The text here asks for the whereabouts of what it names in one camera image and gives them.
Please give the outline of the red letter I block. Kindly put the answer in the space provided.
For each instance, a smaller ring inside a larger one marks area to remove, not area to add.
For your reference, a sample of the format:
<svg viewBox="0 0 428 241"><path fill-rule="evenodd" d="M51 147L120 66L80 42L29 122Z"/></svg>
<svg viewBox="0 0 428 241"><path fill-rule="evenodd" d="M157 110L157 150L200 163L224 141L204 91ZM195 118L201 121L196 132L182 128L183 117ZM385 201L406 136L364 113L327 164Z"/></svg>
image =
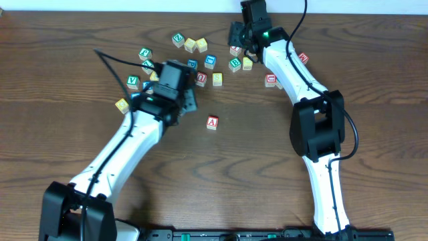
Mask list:
<svg viewBox="0 0 428 241"><path fill-rule="evenodd" d="M235 56L235 57L238 57L241 52L242 52L242 48L241 47L231 46L230 49L229 49L229 53L232 56Z"/></svg>

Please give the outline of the red letter A block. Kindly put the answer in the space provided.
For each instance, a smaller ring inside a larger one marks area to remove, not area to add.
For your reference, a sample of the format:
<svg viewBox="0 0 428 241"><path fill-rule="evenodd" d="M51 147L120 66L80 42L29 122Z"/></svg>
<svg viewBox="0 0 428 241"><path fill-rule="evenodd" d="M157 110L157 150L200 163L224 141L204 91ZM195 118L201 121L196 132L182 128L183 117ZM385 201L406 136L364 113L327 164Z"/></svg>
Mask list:
<svg viewBox="0 0 428 241"><path fill-rule="evenodd" d="M219 118L216 116L208 116L207 128L210 130L216 130L218 127Z"/></svg>

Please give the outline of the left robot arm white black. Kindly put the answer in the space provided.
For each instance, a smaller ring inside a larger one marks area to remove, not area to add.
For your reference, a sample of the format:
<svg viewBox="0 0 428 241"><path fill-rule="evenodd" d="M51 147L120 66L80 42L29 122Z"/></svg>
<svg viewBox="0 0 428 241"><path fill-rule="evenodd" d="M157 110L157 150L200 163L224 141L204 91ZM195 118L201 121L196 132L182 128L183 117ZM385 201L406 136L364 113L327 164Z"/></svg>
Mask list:
<svg viewBox="0 0 428 241"><path fill-rule="evenodd" d="M45 190L39 240L138 240L138 226L114 216L121 189L146 153L175 125L197 109L193 88L166 96L145 92L131 100L120 128L98 156L67 184Z"/></svg>

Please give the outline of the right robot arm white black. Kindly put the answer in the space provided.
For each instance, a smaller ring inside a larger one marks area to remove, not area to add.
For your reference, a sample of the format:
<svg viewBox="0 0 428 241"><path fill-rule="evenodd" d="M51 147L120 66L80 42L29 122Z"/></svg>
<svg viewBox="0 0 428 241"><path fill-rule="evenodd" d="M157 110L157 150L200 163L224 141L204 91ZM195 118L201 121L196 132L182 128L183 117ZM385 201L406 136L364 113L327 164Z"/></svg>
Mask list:
<svg viewBox="0 0 428 241"><path fill-rule="evenodd" d="M290 98L290 140L310 175L315 226L323 236L340 235L349 225L339 175L345 119L341 93L327 90L309 73L282 27L234 21L228 44L255 54Z"/></svg>

